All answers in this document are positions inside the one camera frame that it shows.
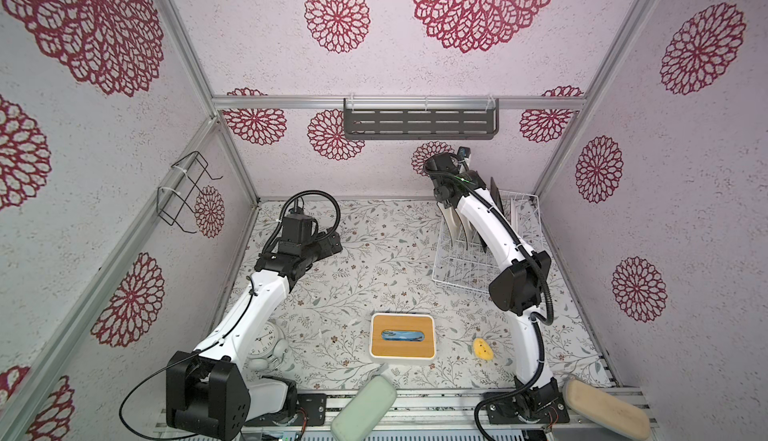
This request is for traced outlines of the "white square plate black rim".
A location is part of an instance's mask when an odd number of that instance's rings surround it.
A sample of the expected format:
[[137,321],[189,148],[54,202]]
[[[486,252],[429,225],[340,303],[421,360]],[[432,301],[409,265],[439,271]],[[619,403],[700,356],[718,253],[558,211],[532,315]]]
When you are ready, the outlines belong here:
[[457,241],[463,232],[463,225],[458,213],[449,203],[438,202],[437,205],[448,228],[451,241]]

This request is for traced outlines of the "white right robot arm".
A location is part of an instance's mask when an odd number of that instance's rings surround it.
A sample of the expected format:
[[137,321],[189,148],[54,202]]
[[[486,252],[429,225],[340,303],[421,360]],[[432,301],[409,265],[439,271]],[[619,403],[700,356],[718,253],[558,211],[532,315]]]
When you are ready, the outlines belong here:
[[468,168],[459,153],[439,153],[423,163],[433,194],[448,226],[468,239],[477,235],[492,255],[498,273],[488,286],[493,304],[512,320],[515,386],[492,395],[475,407],[526,423],[553,423],[568,418],[557,380],[546,360],[541,327],[554,322],[554,303],[548,284],[550,255],[535,250],[518,232],[517,214],[506,210],[494,182],[485,183]]

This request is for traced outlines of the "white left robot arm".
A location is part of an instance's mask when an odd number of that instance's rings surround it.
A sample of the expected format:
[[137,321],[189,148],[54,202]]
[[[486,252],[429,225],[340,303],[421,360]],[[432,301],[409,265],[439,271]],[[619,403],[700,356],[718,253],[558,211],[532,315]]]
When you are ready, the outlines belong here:
[[192,351],[176,352],[165,374],[166,423],[193,435],[233,440],[247,422],[267,416],[290,421],[299,409],[295,383],[265,376],[248,383],[245,368],[257,337],[316,262],[342,251],[340,235],[281,241],[262,253],[248,288],[213,331]]

